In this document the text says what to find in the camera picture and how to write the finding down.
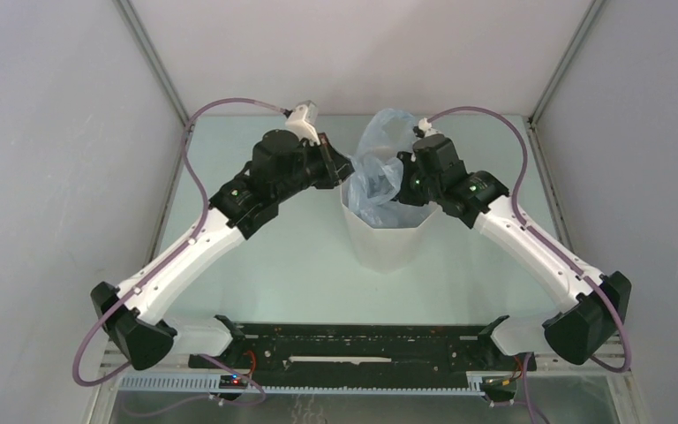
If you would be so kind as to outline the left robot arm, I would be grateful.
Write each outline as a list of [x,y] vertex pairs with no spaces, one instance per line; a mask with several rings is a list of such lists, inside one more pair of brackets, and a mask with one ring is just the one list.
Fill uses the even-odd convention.
[[226,368],[239,364],[242,335],[225,316],[185,324],[163,316],[204,270],[276,218],[281,203],[310,187],[331,190],[352,172],[350,159],[325,134],[312,145],[287,130],[266,132],[190,230],[136,275],[91,291],[102,328],[128,366],[146,370],[171,353],[206,354]]

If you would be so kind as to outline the blue plastic trash bag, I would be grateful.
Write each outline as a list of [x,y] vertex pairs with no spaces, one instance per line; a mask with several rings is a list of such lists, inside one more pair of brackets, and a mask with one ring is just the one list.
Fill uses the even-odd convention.
[[399,153],[410,153],[417,119],[403,110],[376,113],[351,157],[354,173],[347,180],[345,206],[374,229],[406,229],[421,225],[431,205],[415,207],[394,200],[400,193],[403,163]]

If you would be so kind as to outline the white trash bin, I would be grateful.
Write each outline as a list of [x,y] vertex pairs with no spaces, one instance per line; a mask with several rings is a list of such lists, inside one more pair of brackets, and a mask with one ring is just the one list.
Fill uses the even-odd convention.
[[408,265],[418,255],[423,237],[441,208],[432,203],[422,207],[426,216],[416,226],[375,229],[348,209],[348,186],[348,183],[341,185],[341,209],[358,262],[366,269],[381,274]]

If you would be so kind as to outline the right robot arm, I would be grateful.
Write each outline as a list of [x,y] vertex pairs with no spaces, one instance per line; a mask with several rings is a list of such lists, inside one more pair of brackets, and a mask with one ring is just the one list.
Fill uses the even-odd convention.
[[632,290],[628,278],[620,271],[602,272],[544,233],[501,181],[487,171],[467,171],[446,136],[418,140],[397,158],[403,176],[396,201],[439,205],[514,258],[554,303],[543,314],[504,315],[489,324],[478,345],[481,363],[500,369],[527,352],[554,352],[574,365],[595,360],[624,322]]

